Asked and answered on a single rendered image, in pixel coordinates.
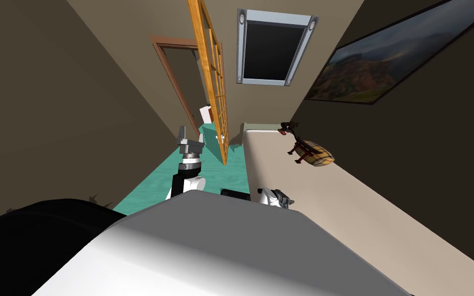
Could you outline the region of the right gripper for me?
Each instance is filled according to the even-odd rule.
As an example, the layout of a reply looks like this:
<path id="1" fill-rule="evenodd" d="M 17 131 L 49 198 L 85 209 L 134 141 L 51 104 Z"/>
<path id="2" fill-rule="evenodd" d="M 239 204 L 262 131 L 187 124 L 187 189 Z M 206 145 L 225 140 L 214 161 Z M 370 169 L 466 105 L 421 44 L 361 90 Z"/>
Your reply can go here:
<path id="1" fill-rule="evenodd" d="M 279 206 L 282 208 L 288 209 L 289 206 L 295 203 L 293 199 L 290 199 L 286 194 L 284 194 L 279 189 L 275 189 L 275 196 L 277 197 Z"/>

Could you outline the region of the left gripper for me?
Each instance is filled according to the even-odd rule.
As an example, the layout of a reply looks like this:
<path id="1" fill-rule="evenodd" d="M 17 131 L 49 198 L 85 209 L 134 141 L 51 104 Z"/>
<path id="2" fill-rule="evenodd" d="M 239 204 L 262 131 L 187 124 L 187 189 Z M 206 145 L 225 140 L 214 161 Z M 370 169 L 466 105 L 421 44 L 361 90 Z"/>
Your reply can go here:
<path id="1" fill-rule="evenodd" d="M 198 141 L 186 139 L 186 127 L 184 125 L 179 127 L 177 136 L 177 144 L 181 154 L 196 154 L 202 153 L 205 147 L 205 135 L 200 134 Z"/>

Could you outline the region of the beige table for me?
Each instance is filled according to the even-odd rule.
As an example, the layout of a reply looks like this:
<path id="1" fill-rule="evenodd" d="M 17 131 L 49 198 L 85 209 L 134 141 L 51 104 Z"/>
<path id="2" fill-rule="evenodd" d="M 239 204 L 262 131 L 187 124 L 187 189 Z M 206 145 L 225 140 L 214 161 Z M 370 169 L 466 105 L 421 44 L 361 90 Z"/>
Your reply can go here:
<path id="1" fill-rule="evenodd" d="M 337 164 L 297 164 L 277 124 L 242 126 L 251 196 L 279 189 L 306 215 L 414 296 L 474 296 L 474 261 Z"/>

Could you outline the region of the wooden barrel on red stand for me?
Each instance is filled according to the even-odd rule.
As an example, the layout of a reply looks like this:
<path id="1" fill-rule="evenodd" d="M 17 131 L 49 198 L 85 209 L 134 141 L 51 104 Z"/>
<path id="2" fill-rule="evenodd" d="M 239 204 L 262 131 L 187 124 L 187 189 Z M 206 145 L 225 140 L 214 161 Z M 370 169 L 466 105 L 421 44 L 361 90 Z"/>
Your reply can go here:
<path id="1" fill-rule="evenodd" d="M 287 152 L 289 155 L 296 153 L 299 158 L 295 163 L 307 162 L 314 167 L 322 167 L 335 161 L 333 155 L 323 147 L 307 140 L 298 140 L 294 147 Z"/>

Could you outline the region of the orange wooden glazed door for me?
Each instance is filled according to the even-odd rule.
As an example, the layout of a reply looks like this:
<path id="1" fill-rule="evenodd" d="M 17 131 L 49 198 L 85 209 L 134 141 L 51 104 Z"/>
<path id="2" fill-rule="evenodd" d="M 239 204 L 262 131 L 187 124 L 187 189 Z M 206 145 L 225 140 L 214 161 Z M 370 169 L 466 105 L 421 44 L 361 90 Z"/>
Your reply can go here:
<path id="1" fill-rule="evenodd" d="M 219 145 L 222 164 L 227 165 L 229 132 L 222 46 L 217 40 L 204 0 L 187 0 L 202 73 L 213 114 L 216 134 L 225 135 L 227 145 Z"/>

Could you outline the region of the dark red black figurine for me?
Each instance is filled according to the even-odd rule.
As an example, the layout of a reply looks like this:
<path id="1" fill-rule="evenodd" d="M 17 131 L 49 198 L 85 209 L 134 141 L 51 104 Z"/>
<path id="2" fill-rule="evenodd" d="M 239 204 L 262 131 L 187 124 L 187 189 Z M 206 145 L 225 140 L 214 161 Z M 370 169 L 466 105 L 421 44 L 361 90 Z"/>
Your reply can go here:
<path id="1" fill-rule="evenodd" d="M 291 133 L 294 136 L 296 136 L 295 133 L 295 128 L 298 127 L 299 123 L 295 121 L 290 121 L 290 122 L 281 122 L 281 128 L 278 129 L 278 132 L 281 133 L 282 135 L 286 135 L 287 133 Z"/>

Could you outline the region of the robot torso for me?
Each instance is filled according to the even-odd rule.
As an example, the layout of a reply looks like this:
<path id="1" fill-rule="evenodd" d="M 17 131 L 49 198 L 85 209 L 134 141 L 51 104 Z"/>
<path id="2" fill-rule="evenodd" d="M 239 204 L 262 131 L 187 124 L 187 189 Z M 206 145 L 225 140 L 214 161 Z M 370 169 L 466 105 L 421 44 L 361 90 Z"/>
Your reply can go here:
<path id="1" fill-rule="evenodd" d="M 410 296 L 304 214 L 192 190 L 126 216 L 32 296 Z"/>

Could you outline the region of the grey framed dark window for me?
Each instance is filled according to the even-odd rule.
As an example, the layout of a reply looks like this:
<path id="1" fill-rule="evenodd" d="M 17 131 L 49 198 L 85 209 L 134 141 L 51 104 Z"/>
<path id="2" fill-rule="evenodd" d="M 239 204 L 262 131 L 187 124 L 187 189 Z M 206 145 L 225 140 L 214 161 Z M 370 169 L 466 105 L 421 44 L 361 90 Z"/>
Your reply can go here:
<path id="1" fill-rule="evenodd" d="M 290 86 L 318 22 L 316 15 L 238 9 L 236 83 Z"/>

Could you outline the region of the black framed landscape picture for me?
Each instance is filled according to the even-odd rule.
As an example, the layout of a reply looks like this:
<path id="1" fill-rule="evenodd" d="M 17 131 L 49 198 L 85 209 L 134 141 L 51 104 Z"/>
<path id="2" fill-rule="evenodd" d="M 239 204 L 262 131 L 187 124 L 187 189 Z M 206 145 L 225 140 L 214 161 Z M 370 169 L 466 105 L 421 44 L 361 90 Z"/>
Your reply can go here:
<path id="1" fill-rule="evenodd" d="M 310 101 L 372 105 L 474 25 L 474 0 L 442 0 L 334 49 Z"/>

